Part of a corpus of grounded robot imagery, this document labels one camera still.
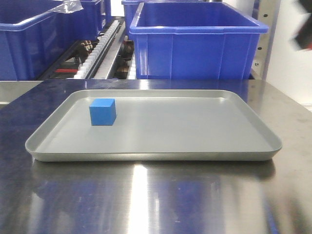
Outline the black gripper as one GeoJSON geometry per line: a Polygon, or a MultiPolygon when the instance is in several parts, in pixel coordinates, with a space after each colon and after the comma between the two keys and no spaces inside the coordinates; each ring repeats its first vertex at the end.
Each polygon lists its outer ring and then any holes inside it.
{"type": "Polygon", "coordinates": [[[307,18],[300,24],[292,38],[292,43],[296,51],[312,50],[312,1],[296,0],[295,5],[299,10],[307,15],[307,18]]]}

